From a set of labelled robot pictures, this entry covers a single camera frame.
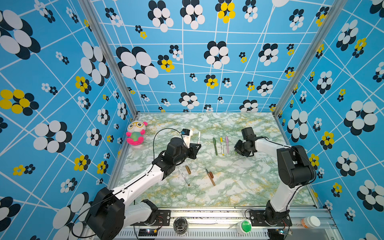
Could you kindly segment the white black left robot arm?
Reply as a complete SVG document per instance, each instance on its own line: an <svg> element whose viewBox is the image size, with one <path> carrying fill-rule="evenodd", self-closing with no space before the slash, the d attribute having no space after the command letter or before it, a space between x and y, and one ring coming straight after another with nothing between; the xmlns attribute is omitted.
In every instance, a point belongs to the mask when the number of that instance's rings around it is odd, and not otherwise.
<svg viewBox="0 0 384 240"><path fill-rule="evenodd" d="M178 164L186 159L195 160L201 147L200 144L185 145L181 138L172 138L149 169L119 187L103 188L97 193L87 212L87 225L99 239L112 240L127 226L155 223L158 207L149 200L134 205L134 200L163 181Z"/></svg>

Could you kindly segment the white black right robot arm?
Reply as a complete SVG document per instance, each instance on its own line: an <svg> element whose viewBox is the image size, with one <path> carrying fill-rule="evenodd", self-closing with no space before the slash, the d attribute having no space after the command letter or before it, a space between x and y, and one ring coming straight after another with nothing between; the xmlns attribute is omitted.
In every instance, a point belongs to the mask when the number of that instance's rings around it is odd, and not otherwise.
<svg viewBox="0 0 384 240"><path fill-rule="evenodd" d="M257 152L268 154L277 160L280 184L275 195L267 202L265 221L273 226L287 220L290 206L299 190L315 180L314 167L305 149L287 146L258 137L253 128L242 129L243 140L235 144L235 151L243 157L252 157Z"/></svg>

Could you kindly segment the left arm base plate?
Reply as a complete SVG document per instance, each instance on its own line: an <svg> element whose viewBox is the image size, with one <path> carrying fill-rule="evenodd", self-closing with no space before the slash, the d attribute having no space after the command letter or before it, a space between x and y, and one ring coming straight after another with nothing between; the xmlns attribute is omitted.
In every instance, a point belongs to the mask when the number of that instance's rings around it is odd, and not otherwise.
<svg viewBox="0 0 384 240"><path fill-rule="evenodd" d="M155 210L143 222L137 222L132 226L169 226L171 219L171 210Z"/></svg>

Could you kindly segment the dark green pen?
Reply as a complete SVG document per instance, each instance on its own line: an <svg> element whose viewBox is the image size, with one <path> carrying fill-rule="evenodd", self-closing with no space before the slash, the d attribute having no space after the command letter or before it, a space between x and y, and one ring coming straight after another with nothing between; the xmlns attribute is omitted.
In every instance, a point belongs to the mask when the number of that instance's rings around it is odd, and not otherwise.
<svg viewBox="0 0 384 240"><path fill-rule="evenodd" d="M216 156L218 156L217 141L215 138L213 138L213 144L214 144L215 154L216 154Z"/></svg>

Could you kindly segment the pink pen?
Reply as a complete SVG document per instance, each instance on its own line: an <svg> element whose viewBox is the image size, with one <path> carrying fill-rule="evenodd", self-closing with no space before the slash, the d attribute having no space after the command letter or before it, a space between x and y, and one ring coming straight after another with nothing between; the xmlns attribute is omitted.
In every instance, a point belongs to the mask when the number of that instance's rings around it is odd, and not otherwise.
<svg viewBox="0 0 384 240"><path fill-rule="evenodd" d="M227 148L227 154L230 154L230 144L229 144L228 136L226 136L226 148Z"/></svg>

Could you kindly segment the white pen yellow end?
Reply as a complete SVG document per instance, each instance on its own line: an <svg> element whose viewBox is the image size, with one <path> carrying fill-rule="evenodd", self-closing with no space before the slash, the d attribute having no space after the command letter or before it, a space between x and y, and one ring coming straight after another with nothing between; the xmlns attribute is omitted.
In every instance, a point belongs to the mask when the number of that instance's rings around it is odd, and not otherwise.
<svg viewBox="0 0 384 240"><path fill-rule="evenodd" d="M225 152L224 152L224 141L223 141L222 137L220 137L220 143L221 143L221 152L222 152L222 155L224 156L225 155Z"/></svg>

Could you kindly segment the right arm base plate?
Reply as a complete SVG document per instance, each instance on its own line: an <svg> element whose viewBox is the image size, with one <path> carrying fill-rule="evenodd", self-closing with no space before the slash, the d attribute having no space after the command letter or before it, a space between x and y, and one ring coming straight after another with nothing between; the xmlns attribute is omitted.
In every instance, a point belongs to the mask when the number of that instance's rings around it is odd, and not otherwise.
<svg viewBox="0 0 384 240"><path fill-rule="evenodd" d="M292 221L289 213L275 212L274 210L247 210L246 216L253 227L291 227Z"/></svg>

